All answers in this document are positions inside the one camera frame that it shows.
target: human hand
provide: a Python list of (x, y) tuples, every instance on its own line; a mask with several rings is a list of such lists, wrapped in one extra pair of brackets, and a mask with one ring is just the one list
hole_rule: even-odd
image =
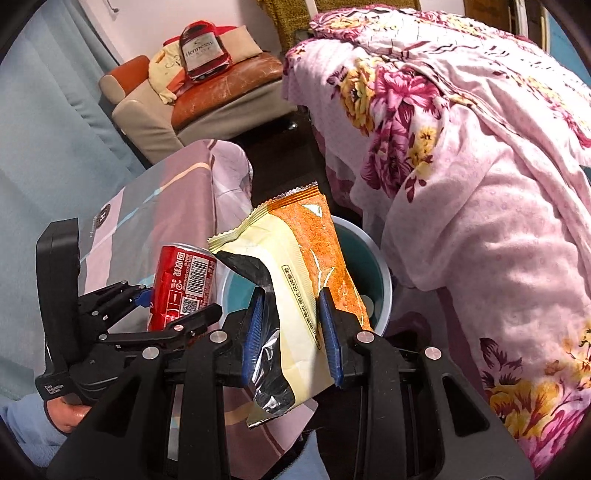
[(62, 433), (71, 433), (90, 410), (86, 405), (70, 405), (64, 397), (54, 398), (46, 404), (47, 415)]

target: bed sheet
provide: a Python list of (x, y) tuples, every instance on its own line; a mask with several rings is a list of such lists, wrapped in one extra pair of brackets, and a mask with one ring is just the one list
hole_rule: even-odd
[(591, 91), (457, 15), (375, 5), (311, 26), (284, 94), (400, 282), (391, 330), (449, 347), (542, 473), (591, 404)]

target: wooden cabinet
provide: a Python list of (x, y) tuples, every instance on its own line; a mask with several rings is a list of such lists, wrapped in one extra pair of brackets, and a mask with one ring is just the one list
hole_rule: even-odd
[(512, 31), (510, 0), (464, 0), (464, 7), (467, 17), (500, 30)]

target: blue curtain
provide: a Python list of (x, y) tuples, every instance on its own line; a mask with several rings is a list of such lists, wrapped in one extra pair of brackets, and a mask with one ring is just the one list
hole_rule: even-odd
[(77, 0), (48, 0), (0, 64), (0, 395), (44, 370), (35, 244), (88, 217), (144, 168), (109, 119), (98, 80), (116, 66)]
[(550, 17), (550, 54), (564, 67), (575, 72), (579, 78), (591, 87), (591, 76), (583, 60), (573, 47), (566, 33), (560, 28), (552, 15)]

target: yellow patterned cloth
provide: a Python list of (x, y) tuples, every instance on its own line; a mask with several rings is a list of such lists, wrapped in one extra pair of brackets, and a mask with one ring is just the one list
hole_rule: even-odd
[[(279, 33), (279, 41), (284, 51), (289, 50), (294, 44), (296, 30), (309, 27), (310, 16), (304, 0), (257, 0), (259, 6), (267, 12), (275, 24)], [(383, 0), (381, 4), (397, 8), (421, 9), (418, 0)], [(367, 2), (347, 0), (316, 0), (319, 12), (327, 12), (345, 7), (362, 7)]]

